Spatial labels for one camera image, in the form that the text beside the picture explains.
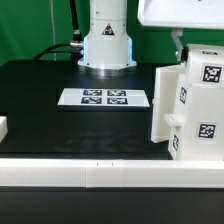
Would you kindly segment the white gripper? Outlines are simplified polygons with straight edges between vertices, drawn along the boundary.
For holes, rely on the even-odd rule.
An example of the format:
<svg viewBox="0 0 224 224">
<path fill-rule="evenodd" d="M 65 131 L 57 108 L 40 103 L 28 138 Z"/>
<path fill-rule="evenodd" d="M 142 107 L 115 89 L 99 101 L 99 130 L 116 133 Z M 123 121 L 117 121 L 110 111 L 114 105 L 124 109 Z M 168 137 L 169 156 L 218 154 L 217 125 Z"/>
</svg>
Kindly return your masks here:
<svg viewBox="0 0 224 224">
<path fill-rule="evenodd" d="M 224 0 L 139 0 L 138 20 L 143 26 L 170 27 L 179 62 L 188 59 L 182 28 L 224 30 Z"/>
</svg>

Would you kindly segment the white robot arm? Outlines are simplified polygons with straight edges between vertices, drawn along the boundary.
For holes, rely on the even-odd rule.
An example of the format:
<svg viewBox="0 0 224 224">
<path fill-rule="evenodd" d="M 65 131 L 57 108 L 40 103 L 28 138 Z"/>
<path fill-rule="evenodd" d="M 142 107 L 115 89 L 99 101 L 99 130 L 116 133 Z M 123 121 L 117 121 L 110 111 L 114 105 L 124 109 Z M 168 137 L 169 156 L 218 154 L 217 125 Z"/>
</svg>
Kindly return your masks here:
<svg viewBox="0 0 224 224">
<path fill-rule="evenodd" d="M 89 0 L 90 31 L 78 64 L 99 75 L 134 67 L 127 35 L 127 0 Z M 224 30 L 224 0 L 139 0 L 137 18 L 146 27 L 168 27 L 182 56 L 185 28 Z"/>
</svg>

